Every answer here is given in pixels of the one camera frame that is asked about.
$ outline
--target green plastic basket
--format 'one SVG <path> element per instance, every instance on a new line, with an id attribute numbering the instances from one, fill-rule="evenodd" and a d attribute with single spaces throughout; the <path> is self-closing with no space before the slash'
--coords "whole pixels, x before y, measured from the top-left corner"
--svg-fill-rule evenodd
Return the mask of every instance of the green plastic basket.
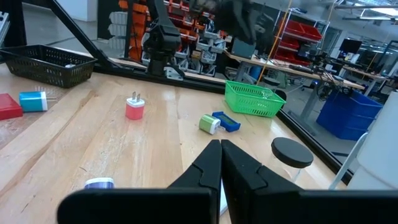
<path id="1" fill-rule="evenodd" d="M 270 89 L 226 81 L 225 100 L 235 113 L 273 117 L 286 103 Z"/>

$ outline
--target ceiling light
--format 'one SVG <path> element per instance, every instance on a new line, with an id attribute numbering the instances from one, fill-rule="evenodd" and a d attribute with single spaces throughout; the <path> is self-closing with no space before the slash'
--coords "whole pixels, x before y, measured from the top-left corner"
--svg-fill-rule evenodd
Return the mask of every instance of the ceiling light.
<path id="1" fill-rule="evenodd" d="M 355 6 L 363 6 L 362 4 L 356 3 Z M 398 11 L 395 9 L 384 9 L 384 8 L 375 8 L 375 9 L 369 9 L 375 12 L 379 12 L 381 14 L 389 15 L 389 16 L 398 16 Z"/>
<path id="2" fill-rule="evenodd" d="M 367 17 L 367 16 L 363 16 L 363 17 L 359 17 L 359 19 L 390 21 L 391 19 L 395 19 L 395 18 L 390 18 L 390 17 Z"/>

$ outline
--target pink power adapter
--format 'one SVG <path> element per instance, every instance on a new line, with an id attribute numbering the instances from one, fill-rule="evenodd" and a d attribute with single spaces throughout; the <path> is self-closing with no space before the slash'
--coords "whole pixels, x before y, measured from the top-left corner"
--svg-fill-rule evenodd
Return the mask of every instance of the pink power adapter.
<path id="1" fill-rule="evenodd" d="M 126 117 L 131 120 L 141 119 L 144 114 L 145 101 L 141 99 L 140 94 L 136 97 L 136 92 L 132 97 L 126 100 Z"/>

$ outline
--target cable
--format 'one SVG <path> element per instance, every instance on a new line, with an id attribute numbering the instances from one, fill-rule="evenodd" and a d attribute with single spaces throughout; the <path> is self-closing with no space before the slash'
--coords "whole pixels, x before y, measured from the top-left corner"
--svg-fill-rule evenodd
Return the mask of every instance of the cable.
<path id="1" fill-rule="evenodd" d="M 347 95 L 349 94 L 345 93 L 344 91 L 345 88 L 343 86 L 343 81 L 338 81 L 338 84 L 336 84 L 336 80 L 332 77 L 332 75 L 327 72 L 323 72 L 322 74 L 318 75 L 320 77 L 321 84 L 318 84 L 316 89 L 314 88 L 314 91 L 317 91 L 317 96 L 320 101 L 326 101 L 333 90 L 341 91 L 342 93 Z"/>
<path id="2" fill-rule="evenodd" d="M 283 64 L 282 64 L 282 63 L 279 63 L 279 62 L 275 62 L 273 59 L 270 59 L 269 61 L 270 61 L 270 63 L 276 65 L 277 67 L 285 67 L 285 68 L 288 68 L 288 67 L 289 67 L 289 64 L 287 64 L 287 63 L 284 62 L 284 61 L 281 61 L 281 62 L 283 62 Z"/>
<path id="3" fill-rule="evenodd" d="M 283 28 L 284 25 L 285 25 L 285 20 L 286 20 L 287 14 L 288 14 L 288 12 L 291 13 L 291 11 L 290 11 L 290 6 L 292 5 L 292 2 L 293 2 L 293 0 L 290 0 L 290 1 L 289 1 L 289 5 L 287 6 L 287 9 L 288 9 L 288 10 L 286 10 L 285 15 L 284 15 L 284 18 L 282 19 L 282 22 L 280 23 L 280 28 L 279 28 L 279 30 L 278 30 L 277 38 L 275 38 L 274 45 L 272 46 L 271 51 L 269 52 L 269 56 L 267 57 L 267 62 L 264 64 L 264 66 L 263 66 L 263 68 L 262 68 L 262 70 L 261 70 L 261 74 L 260 74 L 260 76 L 259 76 L 259 79 L 257 80 L 256 85 L 258 85 L 258 84 L 260 83 L 260 80 L 261 80 L 261 78 L 262 78 L 262 75 L 264 74 L 264 70 L 265 70 L 266 67 L 267 67 L 267 63 L 269 62 L 269 58 L 270 58 L 272 52 L 274 51 L 274 48 L 275 48 L 275 46 L 276 46 L 276 43 L 278 42 L 278 38 L 279 38 L 280 32 L 282 31 L 282 28 Z"/>

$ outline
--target blue cylinder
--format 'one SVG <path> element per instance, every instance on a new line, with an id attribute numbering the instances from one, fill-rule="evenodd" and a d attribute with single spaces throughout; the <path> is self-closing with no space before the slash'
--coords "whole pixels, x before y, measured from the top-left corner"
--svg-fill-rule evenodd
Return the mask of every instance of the blue cylinder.
<path id="1" fill-rule="evenodd" d="M 258 80 L 260 77 L 262 67 L 260 66 L 252 66 L 250 68 L 250 76 L 253 77 L 254 79 Z"/>
<path id="2" fill-rule="evenodd" d="M 47 111 L 47 96 L 44 91 L 19 93 L 19 104 L 23 112 Z"/>

